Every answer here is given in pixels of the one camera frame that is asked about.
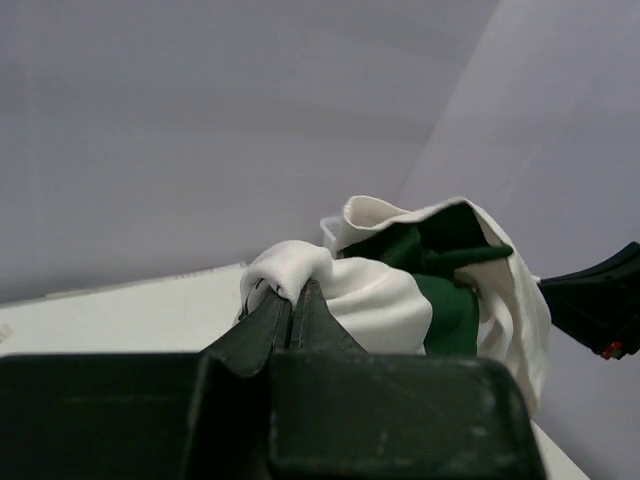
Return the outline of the white green raglan t shirt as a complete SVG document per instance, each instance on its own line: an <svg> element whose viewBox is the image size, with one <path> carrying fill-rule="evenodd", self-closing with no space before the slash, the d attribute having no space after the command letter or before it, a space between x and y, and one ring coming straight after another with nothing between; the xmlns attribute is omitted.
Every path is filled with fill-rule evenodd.
<svg viewBox="0 0 640 480"><path fill-rule="evenodd" d="M330 246L284 241L246 268L240 317L271 293L299 304L311 280L366 351L489 358L509 370L528 409L539 408L549 307L509 236L469 200L407 211L350 198Z"/></svg>

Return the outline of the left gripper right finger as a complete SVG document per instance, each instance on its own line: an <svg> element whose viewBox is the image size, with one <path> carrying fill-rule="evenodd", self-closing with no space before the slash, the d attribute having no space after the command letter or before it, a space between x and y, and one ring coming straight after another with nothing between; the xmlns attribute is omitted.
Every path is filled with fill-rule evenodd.
<svg viewBox="0 0 640 480"><path fill-rule="evenodd" d="M331 314L320 284L309 280L293 308L290 351L365 354L366 350Z"/></svg>

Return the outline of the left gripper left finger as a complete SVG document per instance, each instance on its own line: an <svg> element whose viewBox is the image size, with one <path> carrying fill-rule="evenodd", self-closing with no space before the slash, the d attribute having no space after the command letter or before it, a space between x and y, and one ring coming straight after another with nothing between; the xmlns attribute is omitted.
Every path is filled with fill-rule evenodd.
<svg viewBox="0 0 640 480"><path fill-rule="evenodd" d="M197 378L221 367L235 378L253 378L267 364L278 335L288 328L292 306L277 294L268 293L258 307L200 352Z"/></svg>

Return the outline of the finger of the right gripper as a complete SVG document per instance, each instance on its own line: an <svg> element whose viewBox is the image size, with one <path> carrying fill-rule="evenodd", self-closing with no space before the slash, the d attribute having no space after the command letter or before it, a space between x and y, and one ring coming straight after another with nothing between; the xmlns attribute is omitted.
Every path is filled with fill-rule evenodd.
<svg viewBox="0 0 640 480"><path fill-rule="evenodd" d="M639 244L572 274L543 279L552 323L604 359L639 351Z"/></svg>

